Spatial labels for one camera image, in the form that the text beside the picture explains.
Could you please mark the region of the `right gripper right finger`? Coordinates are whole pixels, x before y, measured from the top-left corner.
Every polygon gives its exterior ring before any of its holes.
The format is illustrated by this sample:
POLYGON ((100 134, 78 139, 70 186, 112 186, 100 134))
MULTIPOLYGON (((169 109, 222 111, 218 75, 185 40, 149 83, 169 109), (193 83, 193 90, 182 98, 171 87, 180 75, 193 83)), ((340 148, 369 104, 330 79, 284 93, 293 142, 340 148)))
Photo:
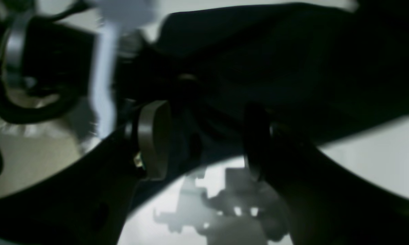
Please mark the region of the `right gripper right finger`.
POLYGON ((282 199, 294 245, 409 245, 409 199, 344 169, 265 108, 244 109, 244 155, 282 199))

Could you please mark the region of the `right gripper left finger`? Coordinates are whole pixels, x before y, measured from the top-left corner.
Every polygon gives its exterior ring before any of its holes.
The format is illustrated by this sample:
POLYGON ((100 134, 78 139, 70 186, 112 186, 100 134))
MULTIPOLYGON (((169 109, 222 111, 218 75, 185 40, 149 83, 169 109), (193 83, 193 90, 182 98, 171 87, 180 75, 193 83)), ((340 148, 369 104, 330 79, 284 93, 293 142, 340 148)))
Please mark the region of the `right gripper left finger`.
POLYGON ((0 239, 19 245, 115 245, 140 181, 167 175, 172 116, 166 100, 129 120, 68 168, 0 198, 0 239))

